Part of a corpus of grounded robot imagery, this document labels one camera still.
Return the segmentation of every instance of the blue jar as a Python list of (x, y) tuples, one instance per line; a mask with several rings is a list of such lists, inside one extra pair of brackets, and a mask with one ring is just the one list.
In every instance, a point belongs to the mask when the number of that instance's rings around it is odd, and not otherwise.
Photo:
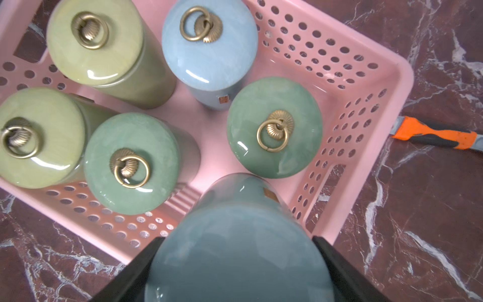
[(227, 110), (255, 60), (258, 32), (241, 0), (180, 0), (166, 17), (161, 44), (194, 97)]

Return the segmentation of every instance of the jar lid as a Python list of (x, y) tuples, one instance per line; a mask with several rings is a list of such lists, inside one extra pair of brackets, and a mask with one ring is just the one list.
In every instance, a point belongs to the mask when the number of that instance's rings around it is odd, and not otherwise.
[[(78, 166), (85, 145), (85, 123), (69, 95), (45, 87), (16, 92), (0, 106), (2, 133), (12, 126), (31, 130), (14, 128), (3, 137), (9, 149), (2, 142), (0, 176), (8, 182), (26, 188), (48, 187), (61, 182)], [(36, 146), (39, 151), (31, 157), (11, 155), (28, 156)]]
[[(114, 176), (112, 165), (116, 158), (127, 154), (113, 156), (121, 149), (131, 150), (145, 163), (139, 159), (123, 160), (126, 168), (136, 165), (137, 169), (131, 171), (131, 176), (119, 168), (119, 179), (132, 186), (147, 180), (141, 187), (124, 187)], [(104, 206), (120, 214), (141, 214), (170, 197), (178, 180), (180, 160), (178, 144), (166, 124), (152, 116), (124, 113), (105, 121), (92, 135), (85, 150), (85, 178)]]
[(265, 178), (289, 177), (317, 154), (322, 118), (316, 101), (300, 84), (264, 78), (242, 89), (233, 100), (227, 135), (231, 150), (250, 172)]
[(130, 0), (62, 0), (49, 20), (47, 47), (68, 78), (84, 85), (113, 83), (141, 53), (142, 27)]
[[(180, 21), (186, 11), (196, 6), (208, 10), (211, 15), (213, 27), (208, 37), (216, 32), (219, 35), (214, 42), (193, 42), (182, 36)], [(202, 15), (195, 11), (186, 18), (187, 35), (195, 36), (195, 22), (200, 17), (203, 24)], [(181, 0), (166, 17), (162, 46), (169, 67), (183, 83), (195, 89), (216, 91), (237, 83), (249, 71), (258, 48), (258, 32), (242, 1)]]

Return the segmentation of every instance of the teal jar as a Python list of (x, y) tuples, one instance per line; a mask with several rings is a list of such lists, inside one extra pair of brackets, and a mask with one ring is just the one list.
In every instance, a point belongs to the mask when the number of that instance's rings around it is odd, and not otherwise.
[(236, 173), (212, 184), (163, 242), (144, 300), (333, 302), (334, 293), (324, 259), (273, 188)]
[(183, 189), (199, 162), (198, 145), (187, 132), (152, 116), (124, 113), (94, 132), (85, 151), (85, 176), (100, 203), (136, 215)]
[(230, 107), (231, 151), (253, 174), (284, 178), (302, 171), (322, 141), (322, 117), (312, 95), (299, 83), (270, 77), (251, 83)]

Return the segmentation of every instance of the orange handle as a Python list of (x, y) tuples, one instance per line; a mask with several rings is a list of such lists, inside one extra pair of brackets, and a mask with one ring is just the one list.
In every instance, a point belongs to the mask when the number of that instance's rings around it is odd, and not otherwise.
[(448, 146), (454, 149), (469, 149), (476, 140), (476, 132), (463, 130), (449, 130), (445, 127), (428, 126), (414, 117), (404, 117), (394, 138), (415, 141), (423, 144)]

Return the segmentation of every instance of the metal ring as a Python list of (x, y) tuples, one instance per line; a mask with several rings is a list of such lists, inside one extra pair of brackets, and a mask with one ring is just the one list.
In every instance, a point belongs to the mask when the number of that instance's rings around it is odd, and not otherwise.
[(126, 155), (126, 156), (124, 156), (122, 158), (119, 158), (118, 161), (126, 161), (128, 159), (136, 159), (136, 160), (142, 162), (142, 164), (146, 168), (146, 177), (140, 183), (138, 183), (136, 185), (127, 184), (127, 183), (124, 182), (124, 180), (122, 180), (119, 177), (119, 168), (120, 168), (119, 165), (115, 165), (114, 166), (114, 177), (116, 178), (116, 180), (117, 180), (117, 182), (119, 184), (121, 184), (123, 187), (129, 188), (129, 189), (136, 189), (138, 187), (144, 186), (148, 182), (149, 176), (151, 174), (150, 169), (149, 169), (149, 165), (148, 165), (147, 161), (145, 159), (143, 159), (142, 157), (140, 157), (139, 155), (136, 155), (136, 154)]
[(266, 120), (265, 122), (263, 122), (260, 127), (258, 127), (258, 130), (256, 131), (256, 141), (258, 142), (258, 144), (260, 145), (260, 147), (262, 147), (262, 149), (264, 150), (267, 150), (268, 152), (280, 152), (282, 151), (285, 147), (287, 147), (287, 144), (288, 144), (288, 137), (289, 137), (289, 133), (288, 133), (288, 129), (287, 127), (284, 128), (284, 134), (285, 134), (285, 138), (284, 138), (284, 142), (277, 148), (268, 148), (263, 142), (262, 142), (262, 139), (260, 138), (260, 133), (262, 132), (262, 129), (265, 128), (268, 124), (277, 124), (279, 126), (281, 126), (283, 124), (282, 121), (280, 121), (279, 119), (268, 119)]
[[(192, 13), (194, 13), (194, 12), (202, 12), (203, 15), (205, 16), (205, 21), (208, 21), (208, 23), (210, 25), (206, 26), (204, 31), (201, 34), (199, 34), (197, 36), (188, 36), (188, 34), (185, 32), (185, 22), (186, 22), (186, 19), (188, 18), (188, 16), (191, 15)], [(212, 26), (212, 20), (211, 20), (211, 15), (208, 12), (208, 10), (204, 7), (201, 7), (201, 6), (194, 6), (194, 7), (190, 8), (189, 10), (187, 10), (183, 14), (183, 16), (181, 17), (180, 32), (181, 32), (181, 35), (183, 36), (183, 38), (185, 38), (188, 41), (194, 42), (194, 41), (199, 41), (199, 40), (203, 39), (204, 37), (206, 37), (208, 35), (208, 33), (210, 32), (211, 26)]]
[[(12, 131), (20, 130), (20, 129), (23, 129), (23, 130), (30, 132), (33, 139), (35, 140), (35, 146), (34, 146), (32, 152), (30, 152), (30, 153), (27, 153), (27, 154), (16, 153), (8, 145), (8, 139), (9, 139)], [(40, 144), (39, 134), (32, 127), (29, 127), (29, 126), (10, 126), (10, 127), (3, 129), (2, 133), (1, 133), (1, 141), (2, 141), (2, 144), (3, 144), (3, 148), (5, 149), (7, 154), (10, 155), (11, 157), (14, 157), (14, 158), (26, 159), (26, 158), (33, 157), (40, 152), (40, 145), (41, 144)]]
[[(88, 21), (96, 22), (104, 30), (100, 41), (89, 41), (83, 36), (82, 28)], [(106, 21), (91, 12), (80, 12), (75, 15), (74, 19), (72, 19), (71, 29), (77, 42), (87, 49), (99, 49), (106, 44), (107, 39), (109, 38), (109, 27), (107, 26)]]

